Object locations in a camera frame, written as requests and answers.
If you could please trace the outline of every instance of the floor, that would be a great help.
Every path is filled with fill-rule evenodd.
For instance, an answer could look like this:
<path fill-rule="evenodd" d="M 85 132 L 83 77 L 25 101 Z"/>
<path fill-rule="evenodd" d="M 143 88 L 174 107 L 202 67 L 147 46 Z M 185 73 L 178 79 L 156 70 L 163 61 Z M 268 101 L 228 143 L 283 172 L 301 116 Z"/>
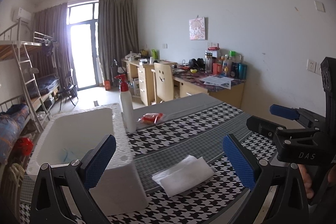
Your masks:
<path fill-rule="evenodd" d="M 132 97 L 132 98 L 134 109 L 145 106 L 139 97 Z M 74 110 L 92 108 L 95 106 L 93 101 L 98 101 L 98 104 L 100 106 L 113 103 L 120 103 L 119 88 L 112 88 L 111 90 L 105 90 L 104 87 L 96 87 L 87 90 L 81 90 L 78 92 L 78 99 L 79 99 L 78 104 L 76 106 L 73 106 L 69 98 L 67 99 L 66 103 L 65 99 L 63 99 L 61 111 L 59 110 L 60 100 L 58 100 L 50 110 L 51 115 L 72 112 Z M 76 104 L 77 98 L 74 99 L 72 98 L 72 100 Z"/>

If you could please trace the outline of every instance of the painting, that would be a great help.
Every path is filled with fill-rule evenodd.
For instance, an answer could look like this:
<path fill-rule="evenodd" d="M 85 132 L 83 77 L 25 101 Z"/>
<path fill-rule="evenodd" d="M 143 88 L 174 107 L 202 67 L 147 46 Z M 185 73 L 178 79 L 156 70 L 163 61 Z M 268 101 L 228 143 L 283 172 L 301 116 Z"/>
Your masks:
<path fill-rule="evenodd" d="M 205 18 L 189 20 L 190 40 L 205 40 Z"/>

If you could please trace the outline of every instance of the curtain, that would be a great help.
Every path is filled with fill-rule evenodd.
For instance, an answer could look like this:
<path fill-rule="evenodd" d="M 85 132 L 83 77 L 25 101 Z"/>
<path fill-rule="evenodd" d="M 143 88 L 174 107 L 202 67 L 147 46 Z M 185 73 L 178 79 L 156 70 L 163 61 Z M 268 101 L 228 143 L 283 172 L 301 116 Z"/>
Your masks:
<path fill-rule="evenodd" d="M 104 80 L 112 78 L 110 66 L 130 51 L 139 52 L 133 0 L 99 0 L 98 47 Z"/>
<path fill-rule="evenodd" d="M 63 3 L 35 13 L 33 20 L 34 31 L 50 35 L 58 42 L 58 46 L 54 47 L 54 50 L 56 52 L 58 76 L 62 86 L 67 84 L 64 83 L 64 79 L 68 71 L 71 68 L 75 69 L 68 36 L 67 11 L 68 4 Z M 39 69 L 37 78 L 55 73 L 51 57 L 44 55 L 41 50 L 33 53 L 31 58 L 33 67 Z M 73 80 L 76 85 L 75 72 L 73 73 Z"/>

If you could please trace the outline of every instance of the headphones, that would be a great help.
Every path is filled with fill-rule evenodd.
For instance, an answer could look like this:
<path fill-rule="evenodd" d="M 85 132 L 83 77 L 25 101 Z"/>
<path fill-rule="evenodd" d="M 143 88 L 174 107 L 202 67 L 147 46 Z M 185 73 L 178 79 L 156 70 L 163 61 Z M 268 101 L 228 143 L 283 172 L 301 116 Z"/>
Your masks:
<path fill-rule="evenodd" d="M 197 60 L 196 59 L 190 59 L 189 60 L 189 67 L 191 69 L 199 69 L 199 68 L 204 68 L 205 67 L 205 64 L 204 64 L 204 60 L 203 58 L 198 58 Z"/>

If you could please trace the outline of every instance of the person's hand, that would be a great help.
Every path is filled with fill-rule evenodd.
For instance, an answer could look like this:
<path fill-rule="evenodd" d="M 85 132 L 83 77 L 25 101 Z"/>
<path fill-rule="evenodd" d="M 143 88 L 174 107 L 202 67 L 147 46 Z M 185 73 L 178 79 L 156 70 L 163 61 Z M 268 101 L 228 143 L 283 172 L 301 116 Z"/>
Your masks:
<path fill-rule="evenodd" d="M 302 176 L 302 179 L 303 179 L 304 188 L 306 189 L 307 198 L 311 199 L 314 196 L 314 191 L 311 188 L 311 183 L 312 183 L 311 177 L 307 173 L 307 169 L 304 165 L 298 164 L 298 166 L 299 166 L 301 176 Z M 332 169 L 330 170 L 330 172 L 328 174 L 328 182 L 329 182 L 330 185 L 336 184 L 336 165 L 334 165 L 334 167 L 332 167 Z"/>

